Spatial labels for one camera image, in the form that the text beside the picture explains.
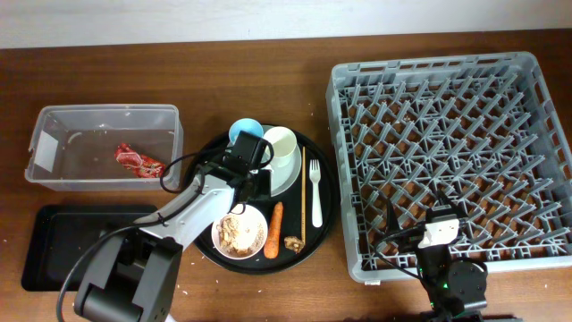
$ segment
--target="rectangular black tray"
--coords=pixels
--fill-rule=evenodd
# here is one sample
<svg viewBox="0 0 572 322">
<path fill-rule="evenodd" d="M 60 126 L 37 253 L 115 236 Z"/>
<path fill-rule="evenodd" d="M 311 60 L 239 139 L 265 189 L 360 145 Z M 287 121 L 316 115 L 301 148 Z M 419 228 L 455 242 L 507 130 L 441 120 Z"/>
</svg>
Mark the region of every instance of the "rectangular black tray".
<svg viewBox="0 0 572 322">
<path fill-rule="evenodd" d="M 21 277 L 26 291 L 59 291 L 83 252 L 108 227 L 120 227 L 155 212 L 150 205 L 59 206 L 41 208 Z M 68 291 L 77 291 L 89 260 L 78 268 Z"/>
</svg>

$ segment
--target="gray plastic container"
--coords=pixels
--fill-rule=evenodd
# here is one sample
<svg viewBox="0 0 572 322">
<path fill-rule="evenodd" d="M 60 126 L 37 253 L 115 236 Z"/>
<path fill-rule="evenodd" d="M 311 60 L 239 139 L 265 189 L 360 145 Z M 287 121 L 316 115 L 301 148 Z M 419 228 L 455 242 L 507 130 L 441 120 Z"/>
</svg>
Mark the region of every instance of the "gray plastic container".
<svg viewBox="0 0 572 322">
<path fill-rule="evenodd" d="M 402 228 L 443 190 L 469 227 L 453 257 L 491 272 L 567 267 L 570 148 L 530 53 L 340 64 L 326 92 L 351 277 L 405 279 L 375 258 L 390 198 Z M 379 251 L 415 273 L 414 254 Z"/>
<path fill-rule="evenodd" d="M 32 134 L 26 180 L 55 191 L 161 190 L 159 179 L 141 179 L 114 157 L 121 143 L 168 165 L 182 154 L 179 111 L 172 105 L 47 106 Z M 179 186 L 181 165 L 164 178 Z"/>
</svg>

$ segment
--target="wooden stick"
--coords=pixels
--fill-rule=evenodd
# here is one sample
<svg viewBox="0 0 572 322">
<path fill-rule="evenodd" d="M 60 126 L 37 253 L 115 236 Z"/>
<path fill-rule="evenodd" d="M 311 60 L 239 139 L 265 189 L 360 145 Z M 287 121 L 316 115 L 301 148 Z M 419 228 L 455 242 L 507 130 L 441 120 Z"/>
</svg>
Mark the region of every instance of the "wooden stick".
<svg viewBox="0 0 572 322">
<path fill-rule="evenodd" d="M 306 244 L 306 147 L 302 147 L 302 241 Z"/>
</svg>

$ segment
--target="red wrapper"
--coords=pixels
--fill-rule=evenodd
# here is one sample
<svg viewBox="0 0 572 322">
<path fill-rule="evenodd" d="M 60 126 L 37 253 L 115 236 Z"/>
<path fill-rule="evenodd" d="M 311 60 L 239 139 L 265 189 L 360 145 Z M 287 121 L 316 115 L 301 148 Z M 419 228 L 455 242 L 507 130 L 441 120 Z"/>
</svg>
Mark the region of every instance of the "red wrapper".
<svg viewBox="0 0 572 322">
<path fill-rule="evenodd" d="M 115 150 L 115 160 L 131 170 L 138 178 L 159 178 L 163 175 L 165 165 L 151 157 L 140 155 L 129 144 L 122 143 Z"/>
</svg>

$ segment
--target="carrot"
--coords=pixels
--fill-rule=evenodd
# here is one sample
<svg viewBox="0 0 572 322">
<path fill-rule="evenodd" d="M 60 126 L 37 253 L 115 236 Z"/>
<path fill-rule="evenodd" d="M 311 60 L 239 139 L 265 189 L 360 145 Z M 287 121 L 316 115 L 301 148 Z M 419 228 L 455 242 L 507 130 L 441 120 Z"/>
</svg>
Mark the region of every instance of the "carrot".
<svg viewBox="0 0 572 322">
<path fill-rule="evenodd" d="M 272 259 L 278 257 L 278 249 L 280 248 L 280 226 L 282 225 L 282 214 L 284 213 L 284 205 L 279 202 L 274 206 L 270 227 L 268 227 L 268 237 L 265 243 L 265 256 Z"/>
</svg>

